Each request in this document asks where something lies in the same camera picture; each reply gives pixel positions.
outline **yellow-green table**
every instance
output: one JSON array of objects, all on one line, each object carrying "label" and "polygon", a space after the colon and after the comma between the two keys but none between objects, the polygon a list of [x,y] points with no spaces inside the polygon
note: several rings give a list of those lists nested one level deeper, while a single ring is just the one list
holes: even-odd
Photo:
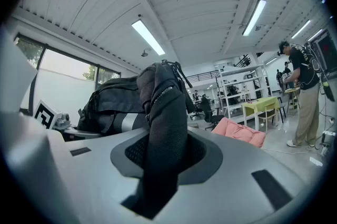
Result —
[{"label": "yellow-green table", "polygon": [[[280,108],[279,101],[276,96],[271,96],[268,98],[260,98],[253,101],[248,101],[242,104],[243,116],[244,116],[244,125],[247,126],[247,116],[254,114],[255,115],[255,130],[259,130],[259,117],[258,113],[265,111],[265,106],[275,103],[275,109]],[[278,125],[278,111],[275,111],[275,125]]]}]

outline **pink cushion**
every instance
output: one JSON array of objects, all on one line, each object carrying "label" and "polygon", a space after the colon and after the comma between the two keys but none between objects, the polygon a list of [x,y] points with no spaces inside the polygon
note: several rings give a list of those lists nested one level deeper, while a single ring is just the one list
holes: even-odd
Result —
[{"label": "pink cushion", "polygon": [[248,142],[256,147],[262,147],[265,133],[240,125],[224,117],[215,127],[212,133],[224,135],[237,140]]}]

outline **white ceiling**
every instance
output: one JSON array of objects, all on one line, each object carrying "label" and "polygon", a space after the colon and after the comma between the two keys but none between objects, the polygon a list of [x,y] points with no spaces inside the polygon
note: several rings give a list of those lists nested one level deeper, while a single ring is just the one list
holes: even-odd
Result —
[{"label": "white ceiling", "polygon": [[[75,35],[80,44],[90,43],[93,51],[100,48],[110,60],[120,58],[138,69],[162,58],[189,66],[272,51],[310,18],[311,24],[295,39],[303,44],[330,17],[321,0],[266,1],[257,22],[261,29],[249,36],[242,32],[257,0],[22,0],[18,8]],[[141,57],[149,45],[131,27],[138,15],[164,48],[164,56],[151,51]]]}]

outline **white sneaker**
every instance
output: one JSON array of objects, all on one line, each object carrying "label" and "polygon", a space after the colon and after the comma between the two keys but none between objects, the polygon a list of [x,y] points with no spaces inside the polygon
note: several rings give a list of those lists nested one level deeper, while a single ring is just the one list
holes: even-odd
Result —
[{"label": "white sneaker", "polygon": [[286,142],[286,145],[290,147],[299,147],[298,145],[293,144],[293,140],[288,140],[288,142]]}]

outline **tree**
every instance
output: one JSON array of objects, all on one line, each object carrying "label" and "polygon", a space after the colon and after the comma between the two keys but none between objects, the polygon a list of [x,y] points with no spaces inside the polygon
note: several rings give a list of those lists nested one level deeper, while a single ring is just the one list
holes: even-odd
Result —
[{"label": "tree", "polygon": [[[84,72],[82,75],[89,81],[95,80],[95,67],[90,65],[89,72]],[[117,73],[105,71],[104,69],[100,68],[100,72],[98,73],[98,83],[103,84],[108,80],[119,78]]]},{"label": "tree", "polygon": [[26,55],[28,61],[34,66],[37,66],[37,62],[40,58],[43,48],[32,43],[26,42],[19,38],[16,46]]}]

